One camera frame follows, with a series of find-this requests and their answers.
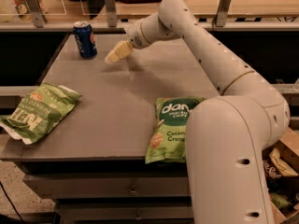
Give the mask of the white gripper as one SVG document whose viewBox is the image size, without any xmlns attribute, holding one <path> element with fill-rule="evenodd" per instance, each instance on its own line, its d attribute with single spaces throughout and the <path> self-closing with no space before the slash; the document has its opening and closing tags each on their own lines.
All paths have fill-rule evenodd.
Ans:
<svg viewBox="0 0 299 224">
<path fill-rule="evenodd" d="M 135 49 L 143 49 L 150 46 L 150 42 L 142 33 L 141 24 L 141 21 L 137 21 L 125 29 L 129 41 L 122 40 L 118 42 L 106 56 L 106 63 L 112 64 L 127 57 L 132 53 L 133 47 Z"/>
</svg>

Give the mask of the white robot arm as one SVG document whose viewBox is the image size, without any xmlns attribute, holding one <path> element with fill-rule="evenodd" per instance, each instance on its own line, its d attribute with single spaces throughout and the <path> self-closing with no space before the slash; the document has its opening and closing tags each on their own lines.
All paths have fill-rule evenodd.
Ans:
<svg viewBox="0 0 299 224">
<path fill-rule="evenodd" d="M 126 34 L 106 63 L 159 40 L 182 38 L 219 93 L 200 103 L 186 126 L 194 223 L 275 224 L 262 152 L 288 128 L 284 97 L 200 26 L 183 0 L 163 0 Z"/>
</svg>

